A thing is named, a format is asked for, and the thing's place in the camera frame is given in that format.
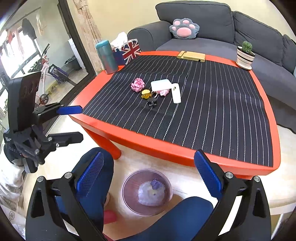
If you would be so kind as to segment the black round badge reel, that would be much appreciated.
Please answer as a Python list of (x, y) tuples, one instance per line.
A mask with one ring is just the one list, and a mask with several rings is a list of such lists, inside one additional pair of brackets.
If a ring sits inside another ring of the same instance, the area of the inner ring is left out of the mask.
[(150, 97), (147, 99), (147, 104), (150, 107), (155, 107), (157, 105), (157, 99), (154, 97)]

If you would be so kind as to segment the pink translucent trash bin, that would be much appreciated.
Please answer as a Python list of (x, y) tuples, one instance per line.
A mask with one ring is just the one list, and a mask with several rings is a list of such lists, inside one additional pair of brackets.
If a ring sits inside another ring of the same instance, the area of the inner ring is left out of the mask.
[(171, 183), (161, 172), (140, 169), (123, 183), (121, 195), (125, 205), (136, 214), (154, 216), (162, 213), (173, 197)]

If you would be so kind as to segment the black striped table mat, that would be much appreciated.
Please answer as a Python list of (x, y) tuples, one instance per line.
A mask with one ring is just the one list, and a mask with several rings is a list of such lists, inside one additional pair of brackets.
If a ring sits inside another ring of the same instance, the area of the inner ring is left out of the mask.
[[(167, 79), (180, 87), (150, 104), (131, 84)], [(114, 73), (83, 109), (87, 116), (193, 150), (229, 159), (273, 165), (273, 147), (264, 102), (246, 70), (214, 61), (174, 56), (139, 56)]]

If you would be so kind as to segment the beige patterned curtain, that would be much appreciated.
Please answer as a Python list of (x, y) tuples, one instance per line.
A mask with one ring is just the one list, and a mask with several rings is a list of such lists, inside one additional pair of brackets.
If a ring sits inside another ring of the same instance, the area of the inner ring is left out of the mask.
[(104, 70), (95, 48), (95, 45), (102, 40), (99, 29), (92, 17), (92, 14), (90, 13), (88, 2), (82, 0), (74, 0), (73, 2), (77, 9), (79, 23), (86, 40), (88, 57), (92, 63), (95, 73), (98, 74)]

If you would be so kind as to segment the white adhesive wall hook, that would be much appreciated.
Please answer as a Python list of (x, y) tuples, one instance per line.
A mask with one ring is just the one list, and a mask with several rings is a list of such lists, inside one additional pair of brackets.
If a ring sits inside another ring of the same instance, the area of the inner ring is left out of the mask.
[(171, 85), (171, 93), (172, 93), (172, 99), (174, 104), (181, 103), (181, 93), (180, 93), (180, 87), (178, 83), (173, 83)]

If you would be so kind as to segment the crumpled trash in bin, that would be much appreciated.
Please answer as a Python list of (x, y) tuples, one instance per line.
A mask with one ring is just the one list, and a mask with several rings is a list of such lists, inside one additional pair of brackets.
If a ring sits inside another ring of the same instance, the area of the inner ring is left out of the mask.
[(144, 206), (161, 206), (165, 200), (165, 195), (165, 185), (154, 179), (139, 186), (138, 202)]

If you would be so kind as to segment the white square box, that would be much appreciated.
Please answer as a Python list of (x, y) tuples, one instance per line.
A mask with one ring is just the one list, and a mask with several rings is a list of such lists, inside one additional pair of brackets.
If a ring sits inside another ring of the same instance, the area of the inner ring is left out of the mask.
[(168, 79), (156, 80), (151, 82), (152, 92), (171, 89), (172, 83)]

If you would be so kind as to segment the orange turtle keychain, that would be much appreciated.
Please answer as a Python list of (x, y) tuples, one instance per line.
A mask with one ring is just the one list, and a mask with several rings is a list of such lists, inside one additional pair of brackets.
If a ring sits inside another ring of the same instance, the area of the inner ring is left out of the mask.
[(152, 96), (152, 93), (149, 89), (144, 89), (141, 92), (141, 98), (143, 99), (149, 99)]

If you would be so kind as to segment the union jack tissue box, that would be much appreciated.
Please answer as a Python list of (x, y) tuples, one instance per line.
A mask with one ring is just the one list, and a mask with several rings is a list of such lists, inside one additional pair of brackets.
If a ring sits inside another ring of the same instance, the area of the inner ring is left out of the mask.
[(127, 65), (142, 52), (138, 39), (128, 39), (125, 32), (121, 32), (111, 42), (113, 56), (118, 66)]

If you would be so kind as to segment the black sliding door frame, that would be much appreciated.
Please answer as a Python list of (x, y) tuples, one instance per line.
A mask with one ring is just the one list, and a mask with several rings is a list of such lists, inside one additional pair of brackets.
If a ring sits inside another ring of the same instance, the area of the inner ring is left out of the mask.
[(50, 81), (48, 104), (69, 105), (95, 77), (69, 7), (69, 1), (43, 1)]

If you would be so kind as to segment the pink small figure toy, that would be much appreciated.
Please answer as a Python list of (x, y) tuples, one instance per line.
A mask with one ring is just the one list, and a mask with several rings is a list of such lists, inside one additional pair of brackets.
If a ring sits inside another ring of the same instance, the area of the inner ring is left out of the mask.
[(166, 96), (168, 93), (169, 93), (168, 89), (164, 89), (164, 90), (159, 91), (160, 96)]

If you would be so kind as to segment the teal thermos tumbler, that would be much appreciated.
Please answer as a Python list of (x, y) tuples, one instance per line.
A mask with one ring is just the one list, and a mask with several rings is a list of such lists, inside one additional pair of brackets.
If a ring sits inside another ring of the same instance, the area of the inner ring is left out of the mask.
[(95, 45), (95, 48), (106, 73), (115, 73), (118, 70), (118, 64), (114, 58), (110, 42), (102, 40)]

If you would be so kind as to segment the pink white exercise bike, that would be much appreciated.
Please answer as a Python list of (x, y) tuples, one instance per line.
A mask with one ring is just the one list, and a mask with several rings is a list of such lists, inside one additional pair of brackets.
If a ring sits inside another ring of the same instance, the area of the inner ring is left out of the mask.
[(72, 81), (68, 76), (69, 74), (57, 67), (55, 64), (49, 65), (49, 58), (47, 57), (47, 51), (50, 48), (50, 44), (48, 43), (44, 48), (41, 57), (35, 64), (29, 69), (29, 73), (31, 72), (41, 72), (40, 82), (42, 93), (40, 95), (36, 94), (36, 107), (41, 105), (46, 105), (49, 101), (49, 94), (46, 93), (45, 85), (46, 85), (46, 76), (53, 77), (58, 83), (68, 82), (69, 84), (76, 86), (77, 84)]

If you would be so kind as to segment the potted cactus striped pot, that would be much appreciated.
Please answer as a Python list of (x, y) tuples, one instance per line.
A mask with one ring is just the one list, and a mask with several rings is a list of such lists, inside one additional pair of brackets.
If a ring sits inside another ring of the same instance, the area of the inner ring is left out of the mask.
[(252, 44), (248, 41), (243, 41), (242, 46), (237, 47), (236, 64), (245, 69), (251, 70), (255, 54), (252, 52)]

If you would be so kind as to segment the grey pink paw cushion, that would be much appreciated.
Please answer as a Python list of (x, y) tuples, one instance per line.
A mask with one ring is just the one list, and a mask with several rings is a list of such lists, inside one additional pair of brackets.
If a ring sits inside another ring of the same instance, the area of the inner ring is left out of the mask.
[(175, 19), (169, 30), (176, 39), (195, 39), (200, 26), (189, 18)]

